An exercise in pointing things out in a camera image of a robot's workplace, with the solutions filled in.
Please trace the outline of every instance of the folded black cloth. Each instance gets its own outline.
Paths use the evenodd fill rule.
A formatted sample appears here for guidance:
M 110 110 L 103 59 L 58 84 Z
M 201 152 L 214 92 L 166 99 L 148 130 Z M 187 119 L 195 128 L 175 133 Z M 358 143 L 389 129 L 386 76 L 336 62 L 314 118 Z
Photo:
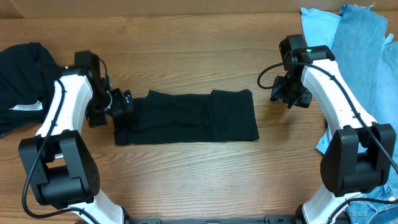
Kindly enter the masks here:
M 249 90 L 176 96 L 150 91 L 133 102 L 130 117 L 113 119 L 116 145 L 259 139 Z
M 0 52 L 0 137 L 45 119 L 59 75 L 59 67 L 40 43 L 15 45 Z

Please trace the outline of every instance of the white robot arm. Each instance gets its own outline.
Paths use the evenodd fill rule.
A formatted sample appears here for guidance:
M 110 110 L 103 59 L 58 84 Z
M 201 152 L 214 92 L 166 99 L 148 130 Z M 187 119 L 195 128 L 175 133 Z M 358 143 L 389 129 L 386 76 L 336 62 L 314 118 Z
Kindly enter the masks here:
M 298 208 L 294 219 L 294 222 L 301 224 L 324 224 L 347 198 L 359 196 L 361 192 L 369 192 L 385 183 L 388 176 L 382 173 L 388 174 L 389 164 L 372 144 L 368 145 L 369 152 L 366 155 L 358 155 L 358 144 L 365 144 L 364 139 L 367 136 L 363 134 L 363 125 L 355 117 L 340 87 L 323 72 L 296 63 L 308 62 L 334 75 L 346 90 L 363 121 L 367 126 L 372 126 L 372 131 L 381 138 L 381 144 L 391 155 L 394 150 L 394 144 L 391 146 L 391 142 L 395 141 L 395 132 L 391 126 L 377 124 L 357 102 L 341 77 L 330 50 L 324 47 L 307 48 L 302 35 L 300 36 L 288 36 L 280 44 L 282 58 L 290 64 L 285 65 L 288 74 L 276 78 L 271 100 L 282 99 L 289 104 L 288 108 L 292 105 L 308 107 L 313 95 L 334 133 L 328 152 L 321 163 L 324 184 L 311 200 Z M 50 143 L 46 146 L 48 149 L 34 167 L 30 182 L 36 200 L 41 205 L 51 205 L 57 209 L 84 209 L 97 223 L 138 223 L 132 221 L 126 211 L 110 201 L 100 189 L 98 168 L 80 136 L 84 115 L 93 127 L 106 124 L 107 115 L 123 116 L 133 110 L 129 91 L 110 91 L 108 86 L 103 85 L 97 58 L 98 56 L 91 52 L 80 52 L 75 55 L 77 66 L 65 67 L 59 79 L 65 87 L 65 100 L 56 126 L 49 133 L 63 95 L 57 82 L 47 119 L 37 131 L 36 137 L 21 141 L 19 154 L 28 174 L 42 143 L 41 139 L 50 136 Z M 45 165 L 62 157 L 66 163 L 63 167 L 50 169 Z M 87 215 L 73 212 L 87 223 L 95 223 Z M 217 223 L 229 222 L 218 220 Z

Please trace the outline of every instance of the wooden table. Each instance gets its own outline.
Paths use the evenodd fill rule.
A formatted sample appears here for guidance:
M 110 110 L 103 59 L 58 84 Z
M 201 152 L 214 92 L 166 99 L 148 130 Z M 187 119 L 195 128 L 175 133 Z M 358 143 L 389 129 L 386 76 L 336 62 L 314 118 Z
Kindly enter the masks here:
M 398 13 L 383 12 L 398 34 Z M 41 42 L 59 65 L 90 49 L 107 64 L 115 87 L 134 97 L 148 90 L 169 94 L 211 90 L 253 92 L 260 140 L 114 145 L 113 125 L 89 128 L 83 139 L 101 174 L 101 188 L 134 218 L 234 218 L 293 213 L 321 184 L 321 155 L 315 145 L 325 130 L 317 105 L 287 109 L 270 103 L 257 76 L 281 62 L 279 42 L 302 33 L 299 13 L 207 16 L 137 16 L 0 20 L 0 50 Z M 282 68 L 262 79 L 271 85 Z M 0 223 L 73 223 L 74 215 L 30 219 L 21 206 L 26 178 L 18 155 L 29 125 L 0 139 Z M 42 207 L 29 191 L 29 206 Z

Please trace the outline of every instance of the wood grain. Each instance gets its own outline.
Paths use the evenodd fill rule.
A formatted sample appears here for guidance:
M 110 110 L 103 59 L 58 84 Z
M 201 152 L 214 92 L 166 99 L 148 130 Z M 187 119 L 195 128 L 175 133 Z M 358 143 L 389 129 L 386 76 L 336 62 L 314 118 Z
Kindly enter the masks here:
M 383 12 L 396 24 L 396 12 Z M 389 32 L 397 33 L 398 26 Z M 260 71 L 280 62 L 279 42 L 302 32 L 299 14 L 96 17 L 0 20 L 0 50 L 41 42 L 60 65 L 90 49 L 104 59 L 115 87 L 134 97 L 148 90 L 170 94 L 213 89 L 253 92 L 260 140 L 149 146 L 114 145 L 113 125 L 90 129 L 83 139 L 101 174 L 101 188 L 134 218 L 233 218 L 293 213 L 321 184 L 314 146 L 325 130 L 315 101 L 308 109 L 269 102 L 257 87 Z M 275 69 L 264 75 L 271 84 Z M 39 125 L 0 139 L 0 222 L 38 223 L 22 210 L 25 181 L 17 152 Z M 41 207 L 29 192 L 29 206 Z M 48 223 L 73 223 L 60 215 Z
M 13 0 L 26 18 L 337 11 L 343 4 L 398 10 L 396 0 Z
M 17 6 L 12 0 L 0 0 L 0 19 L 23 18 Z

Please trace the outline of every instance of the black mounting bracket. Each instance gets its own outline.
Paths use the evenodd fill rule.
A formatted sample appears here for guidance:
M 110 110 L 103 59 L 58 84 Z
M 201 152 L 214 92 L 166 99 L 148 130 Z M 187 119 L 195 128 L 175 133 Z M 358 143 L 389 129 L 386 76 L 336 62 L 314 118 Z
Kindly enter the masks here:
M 396 132 L 390 124 L 373 123 L 373 134 L 392 157 Z M 367 148 L 358 153 L 358 146 Z M 365 128 L 345 126 L 335 131 L 321 161 L 321 177 L 325 187 L 336 197 L 351 192 L 370 193 L 388 180 L 390 163 L 371 140 Z
M 19 144 L 26 174 L 30 172 L 43 138 L 23 139 Z M 56 154 L 63 154 L 65 166 L 49 168 Z M 77 130 L 50 136 L 44 153 L 30 181 L 36 200 L 41 205 L 63 209 L 71 204 L 93 202 L 100 191 L 98 168 Z
M 267 215 L 264 218 L 265 224 L 302 224 L 295 215 Z
M 112 105 L 109 115 L 113 118 L 113 123 L 122 122 L 132 118 L 134 112 L 134 103 L 130 90 L 115 89 L 110 92 L 112 96 Z
M 327 46 L 308 47 L 302 34 L 288 35 L 279 44 L 280 55 L 284 63 L 306 62 L 313 63 L 314 60 L 335 60 Z M 288 109 L 293 105 L 308 108 L 311 103 L 312 94 L 303 86 L 301 74 L 303 65 L 284 65 L 287 71 L 284 77 L 277 76 L 271 93 L 271 101 L 282 100 L 287 103 Z

